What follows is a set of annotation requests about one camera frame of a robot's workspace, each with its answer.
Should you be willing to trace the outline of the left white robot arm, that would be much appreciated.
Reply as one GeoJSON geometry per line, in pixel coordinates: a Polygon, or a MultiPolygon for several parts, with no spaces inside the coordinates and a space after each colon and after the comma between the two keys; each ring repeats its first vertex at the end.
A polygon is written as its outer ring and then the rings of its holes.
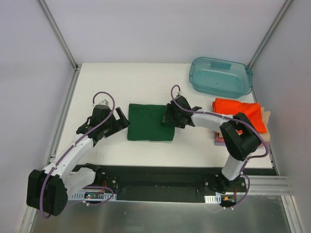
{"type": "Polygon", "coordinates": [[[26,204],[40,210],[44,217],[57,216],[68,199],[86,186],[101,188],[104,183],[102,168],[90,163],[78,171],[73,169],[96,144],[130,126],[120,107],[110,109],[97,104],[92,115],[76,131],[72,142],[62,155],[44,167],[34,169],[28,177],[26,204]]]}

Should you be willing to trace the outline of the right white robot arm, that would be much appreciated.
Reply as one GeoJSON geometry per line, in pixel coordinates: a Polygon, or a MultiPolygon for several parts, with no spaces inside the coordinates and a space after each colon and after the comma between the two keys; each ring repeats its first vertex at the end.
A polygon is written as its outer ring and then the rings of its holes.
{"type": "Polygon", "coordinates": [[[245,114],[222,116],[204,111],[199,106],[192,108],[181,95],[166,105],[162,122],[176,128],[201,127],[222,134],[229,156],[221,173],[209,183],[209,187],[219,193],[228,192],[236,186],[246,159],[261,144],[259,134],[245,114]]]}

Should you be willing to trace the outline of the green t shirt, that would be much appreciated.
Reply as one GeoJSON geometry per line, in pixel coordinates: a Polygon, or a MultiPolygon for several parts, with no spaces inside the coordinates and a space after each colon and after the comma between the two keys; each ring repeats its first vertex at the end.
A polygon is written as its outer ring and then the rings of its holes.
{"type": "Polygon", "coordinates": [[[173,141],[175,128],[163,123],[165,105],[129,104],[127,139],[129,141],[173,141]]]}

